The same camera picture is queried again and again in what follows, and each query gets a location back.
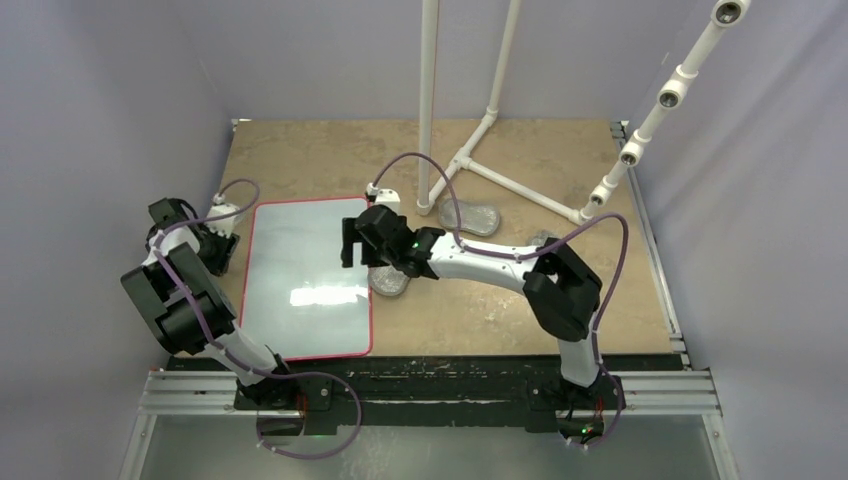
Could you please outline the white board with pink rim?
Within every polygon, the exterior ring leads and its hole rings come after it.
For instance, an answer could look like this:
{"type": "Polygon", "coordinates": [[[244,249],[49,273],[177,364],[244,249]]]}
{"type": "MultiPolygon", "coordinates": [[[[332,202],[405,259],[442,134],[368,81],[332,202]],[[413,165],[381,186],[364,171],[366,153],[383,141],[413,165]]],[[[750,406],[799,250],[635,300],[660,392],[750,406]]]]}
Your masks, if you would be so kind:
{"type": "Polygon", "coordinates": [[[345,268],[342,221],[362,197],[267,202],[256,207],[240,326],[287,360],[359,357],[373,345],[368,270],[345,268]]]}

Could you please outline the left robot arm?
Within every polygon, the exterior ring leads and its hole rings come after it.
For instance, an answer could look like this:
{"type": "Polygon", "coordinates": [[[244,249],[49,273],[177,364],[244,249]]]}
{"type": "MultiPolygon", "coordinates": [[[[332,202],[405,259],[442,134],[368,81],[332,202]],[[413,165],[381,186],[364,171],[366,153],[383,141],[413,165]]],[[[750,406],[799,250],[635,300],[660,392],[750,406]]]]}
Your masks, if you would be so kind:
{"type": "Polygon", "coordinates": [[[207,217],[185,200],[148,207],[147,256],[120,283],[158,343],[169,353],[212,358],[237,376],[237,388],[260,406],[284,409],[299,393],[282,358],[242,332],[217,278],[228,271],[242,209],[216,199],[207,217]]]}

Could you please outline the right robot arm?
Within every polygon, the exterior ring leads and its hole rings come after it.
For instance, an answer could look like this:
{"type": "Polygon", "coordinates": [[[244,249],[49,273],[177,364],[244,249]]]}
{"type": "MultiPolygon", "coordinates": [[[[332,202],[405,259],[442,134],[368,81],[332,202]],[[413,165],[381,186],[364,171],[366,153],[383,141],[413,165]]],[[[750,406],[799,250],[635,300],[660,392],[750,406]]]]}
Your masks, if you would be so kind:
{"type": "Polygon", "coordinates": [[[555,238],[541,247],[456,239],[440,228],[413,230],[405,216],[374,205],[343,219],[343,267],[352,267],[356,246],[369,268],[390,266],[408,278],[467,280],[522,295],[541,329],[557,341],[564,399],[584,407],[599,396],[591,327],[603,283],[567,244],[555,238]]]}

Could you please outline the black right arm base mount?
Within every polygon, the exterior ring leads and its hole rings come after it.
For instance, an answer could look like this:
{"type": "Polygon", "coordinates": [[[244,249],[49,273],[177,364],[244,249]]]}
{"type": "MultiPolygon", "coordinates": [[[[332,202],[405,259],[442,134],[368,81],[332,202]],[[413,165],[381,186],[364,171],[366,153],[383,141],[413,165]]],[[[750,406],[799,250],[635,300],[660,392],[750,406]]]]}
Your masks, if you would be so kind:
{"type": "Polygon", "coordinates": [[[583,445],[602,438],[627,407],[621,379],[604,369],[588,387],[564,379],[529,380],[526,393],[528,433],[558,433],[583,445]]]}

